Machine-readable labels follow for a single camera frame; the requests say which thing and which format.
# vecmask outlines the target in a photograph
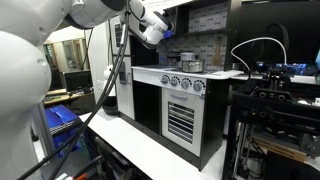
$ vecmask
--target monitor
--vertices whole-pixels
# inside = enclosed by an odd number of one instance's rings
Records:
[[[83,88],[93,86],[90,70],[64,72],[62,74],[64,79],[64,86],[67,92],[81,90]]]
[[[266,35],[266,27],[272,23],[283,25],[288,31],[288,63],[314,64],[320,45],[320,2],[291,1],[269,3],[243,3],[237,35],[237,44]],[[268,36],[283,42],[281,29],[273,28]],[[268,63],[283,63],[280,46],[266,42],[262,56],[258,56],[261,45],[239,47],[235,54],[246,62],[258,60]]]
[[[51,85],[49,91],[63,89],[61,75],[58,68],[51,68]]]

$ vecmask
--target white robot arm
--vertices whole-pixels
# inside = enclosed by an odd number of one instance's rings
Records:
[[[123,19],[125,4],[126,0],[2,0],[0,31],[38,46],[63,19],[76,28],[91,29],[116,13]],[[130,32],[146,47],[155,48],[168,22],[159,13],[146,10],[139,0],[130,0],[130,7]]]
[[[138,0],[1,0],[0,1],[0,174],[17,179],[37,163],[30,136],[32,111],[44,99],[51,72],[41,45],[63,19],[80,29],[93,28],[119,13],[130,14],[129,29],[154,48],[168,29],[158,14]],[[38,173],[30,179],[41,179]]]

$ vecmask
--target oven window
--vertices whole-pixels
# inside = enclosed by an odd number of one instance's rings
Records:
[[[193,141],[194,110],[168,102],[168,131],[186,142]]]

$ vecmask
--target tile backsplash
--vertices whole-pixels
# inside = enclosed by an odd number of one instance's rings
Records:
[[[226,27],[228,3],[216,4],[189,12],[189,33]]]
[[[225,28],[227,13],[228,3],[191,10],[189,12],[189,33]],[[222,36],[220,47],[221,64],[220,66],[213,66],[212,60],[216,53],[216,41],[219,36]],[[196,53],[199,59],[206,62],[205,70],[223,70],[227,39],[226,34],[214,34],[162,40],[157,48],[160,64],[168,64],[167,53],[169,51],[190,51]]]
[[[219,36],[222,36],[220,56],[220,66],[213,66],[212,59],[216,52],[216,41]],[[227,35],[226,34],[215,34],[208,36],[196,36],[163,40],[158,46],[158,52],[160,56],[160,64],[167,64],[167,53],[169,51],[190,51],[194,52],[199,56],[199,59],[206,61],[205,70],[223,70],[226,47],[227,46]]]

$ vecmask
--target shelf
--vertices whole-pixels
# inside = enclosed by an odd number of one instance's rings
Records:
[[[174,10],[177,7],[187,7],[189,9],[199,9],[206,6],[228,2],[228,0],[193,0],[167,9]]]
[[[221,34],[221,33],[227,33],[226,29],[215,29],[215,30],[192,32],[192,33],[186,33],[186,34],[180,34],[180,35],[172,35],[171,39],[195,37],[195,36],[206,36],[206,35],[214,35],[214,34]]]

